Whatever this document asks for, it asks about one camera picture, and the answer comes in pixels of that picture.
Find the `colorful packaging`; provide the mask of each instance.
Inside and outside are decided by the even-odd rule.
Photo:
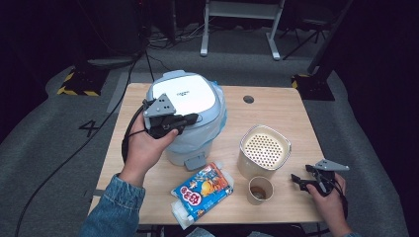
[[[220,168],[220,163],[209,163],[171,192],[178,198],[172,203],[172,212],[183,229],[233,193],[232,177]]]

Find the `hand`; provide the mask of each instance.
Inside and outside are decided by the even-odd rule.
[[[346,181],[338,174],[335,174],[335,180],[341,186],[342,193],[345,194]],[[327,197],[323,197],[313,185],[307,185],[307,189],[314,199],[318,212],[324,221],[326,221],[333,236],[343,236],[352,232],[346,222],[342,200],[336,189]]]
[[[144,116],[141,113],[132,125],[130,133],[144,129]],[[126,164],[120,173],[120,179],[142,187],[145,174],[157,163],[163,150],[175,140],[178,133],[177,129],[173,129],[160,139],[154,139],[146,131],[132,135],[128,141]]]

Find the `wrist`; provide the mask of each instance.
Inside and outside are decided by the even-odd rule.
[[[119,175],[119,178],[133,186],[142,188],[145,173],[146,171],[131,169],[129,166],[125,165]]]
[[[349,227],[346,220],[327,223],[327,225],[329,226],[330,232],[335,237],[342,237],[352,232],[352,229]]]

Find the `coffee cup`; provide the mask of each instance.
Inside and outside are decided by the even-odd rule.
[[[250,180],[247,200],[251,204],[258,205],[269,200],[274,195],[274,186],[265,177],[257,176]]]

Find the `perforated container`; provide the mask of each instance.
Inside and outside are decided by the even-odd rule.
[[[291,143],[265,125],[253,126],[240,141],[238,170],[246,179],[256,176],[270,179],[287,161]]]

